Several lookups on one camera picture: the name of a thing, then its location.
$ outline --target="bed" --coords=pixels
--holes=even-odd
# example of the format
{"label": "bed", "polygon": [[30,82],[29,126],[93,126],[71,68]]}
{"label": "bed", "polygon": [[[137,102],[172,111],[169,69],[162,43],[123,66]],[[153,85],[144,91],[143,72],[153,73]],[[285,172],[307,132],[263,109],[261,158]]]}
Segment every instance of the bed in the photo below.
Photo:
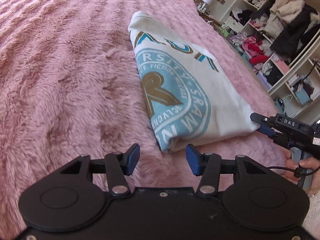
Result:
{"label": "bed", "polygon": [[[208,49],[260,114],[273,103],[235,52],[198,16],[192,0],[0,0],[0,237],[25,228],[18,200],[28,186],[79,155],[103,158],[139,143],[129,183],[197,186],[184,151],[163,154],[150,125],[128,35],[142,10]],[[257,132],[198,147],[284,165],[284,151]],[[105,187],[106,179],[94,182]],[[220,190],[232,184],[223,175]]]}

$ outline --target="wardrobe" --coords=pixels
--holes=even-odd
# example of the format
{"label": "wardrobe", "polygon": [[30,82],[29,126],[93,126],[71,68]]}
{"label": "wardrobe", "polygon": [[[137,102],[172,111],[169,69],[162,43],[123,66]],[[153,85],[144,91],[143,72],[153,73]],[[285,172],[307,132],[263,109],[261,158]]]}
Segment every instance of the wardrobe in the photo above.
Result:
{"label": "wardrobe", "polygon": [[[306,4],[313,7],[318,13],[320,12],[320,0],[304,0]],[[259,29],[254,27],[254,22],[248,20],[245,24],[236,22],[230,17],[230,12],[236,10],[250,9],[253,12],[260,8],[248,2],[248,0],[236,0],[229,8],[229,11],[224,15],[223,22],[228,25],[233,31],[239,34],[246,33],[248,36],[254,35]],[[263,37],[273,43],[273,40],[267,35]],[[286,113],[289,117],[296,118],[302,122],[313,124],[320,119],[320,66],[314,66],[314,59],[320,58],[320,30],[315,33],[312,39],[307,43],[290,63],[285,63],[279,59],[276,53],[273,53],[264,64],[271,64],[279,70],[280,79],[267,89],[268,94],[275,101],[279,112],[282,113],[283,107],[279,105],[279,101],[283,101],[286,105]],[[297,77],[306,77],[311,81],[314,91],[309,97],[300,95],[297,88],[294,87]]]}

